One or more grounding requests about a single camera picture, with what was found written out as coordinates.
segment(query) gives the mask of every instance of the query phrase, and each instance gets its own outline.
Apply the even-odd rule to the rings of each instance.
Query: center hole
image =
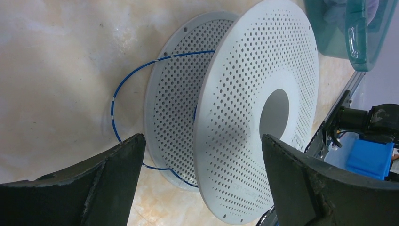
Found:
[[[271,134],[280,139],[287,126],[289,115],[289,100],[284,90],[274,91],[264,104],[259,122],[259,135]]]

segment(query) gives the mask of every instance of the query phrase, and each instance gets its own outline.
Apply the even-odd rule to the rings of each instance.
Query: plastic container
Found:
[[[384,180],[388,175],[394,143],[378,144],[356,140],[346,169],[363,176]]]
[[[377,61],[398,0],[380,0],[369,25],[367,0],[338,2],[344,2],[346,6],[341,29],[339,24],[327,23],[323,18],[331,4],[327,5],[323,0],[304,0],[319,52],[329,57],[349,59],[356,71],[368,72]]]

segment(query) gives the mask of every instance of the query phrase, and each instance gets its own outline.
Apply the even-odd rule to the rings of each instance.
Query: gray perforated disc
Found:
[[[318,85],[316,41],[296,4],[263,1],[231,26],[209,65],[194,126],[195,174],[215,216],[245,224],[273,205],[261,135],[304,151]]]
[[[173,34],[159,58],[174,54],[216,50],[238,16],[228,12],[202,14]],[[193,162],[194,110],[213,54],[172,58],[154,65],[144,105],[144,131],[150,155],[159,168],[172,168],[197,185]],[[172,184],[188,190],[170,171],[161,171]]]

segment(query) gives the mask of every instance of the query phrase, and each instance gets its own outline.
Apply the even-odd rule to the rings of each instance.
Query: table surface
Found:
[[[119,82],[157,57],[205,12],[241,15],[260,0],[23,0],[0,2],[0,183],[34,180],[116,145],[110,103]],[[302,1],[294,1],[304,9]],[[347,60],[319,55],[313,131],[351,77]],[[143,133],[151,67],[126,82],[115,118],[122,139]],[[148,154],[144,160],[152,164]],[[225,225],[199,193],[143,168],[128,225]]]

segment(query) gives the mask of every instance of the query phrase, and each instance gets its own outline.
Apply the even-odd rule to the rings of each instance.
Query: blue wire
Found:
[[[120,88],[122,87],[122,85],[123,85],[134,73],[140,71],[141,69],[143,69],[143,68],[145,68],[145,67],[147,67],[147,66],[149,66],[149,65],[152,65],[152,64],[154,64],[154,63],[156,63],[156,62],[159,62],[159,61],[162,61],[162,60],[167,60],[167,59],[175,58],[175,57],[183,57],[183,56],[188,56],[188,55],[204,54],[204,53],[214,53],[214,52],[215,52],[214,50],[205,50],[205,51],[199,51],[199,52],[181,53],[181,54],[176,54],[176,55],[171,55],[171,56],[162,57],[162,58],[153,60],[153,61],[151,61],[151,62],[148,62],[148,63],[146,63],[146,64],[143,64],[143,65],[141,65],[140,67],[138,67],[138,68],[136,68],[135,70],[133,70],[130,74],[128,74],[128,75],[120,82],[120,84],[119,84],[118,87],[116,88],[115,93],[113,94],[113,97],[112,97],[112,102],[111,102],[111,122],[112,122],[112,128],[113,128],[113,131],[114,131],[115,136],[116,136],[116,138],[118,139],[119,143],[122,145],[122,140],[120,139],[119,134],[118,134],[118,131],[116,130],[115,120],[114,120],[114,117],[113,117],[113,109],[114,109],[115,98],[116,98],[116,96],[117,96],[117,94],[118,94]],[[185,180],[184,180],[183,178],[181,178],[176,172],[174,172],[173,169],[171,169],[171,168],[157,168],[157,167],[153,167],[153,166],[146,165],[145,163],[143,163],[143,166],[145,166],[145,167],[147,167],[147,168],[149,168],[149,169],[153,169],[153,170],[160,170],[160,171],[169,170],[169,171],[172,172],[172,174],[173,174],[175,177],[177,177],[179,180],[183,181],[184,183],[188,184],[189,186],[198,187],[197,185],[194,185],[194,184],[191,184],[191,183],[185,181]]]

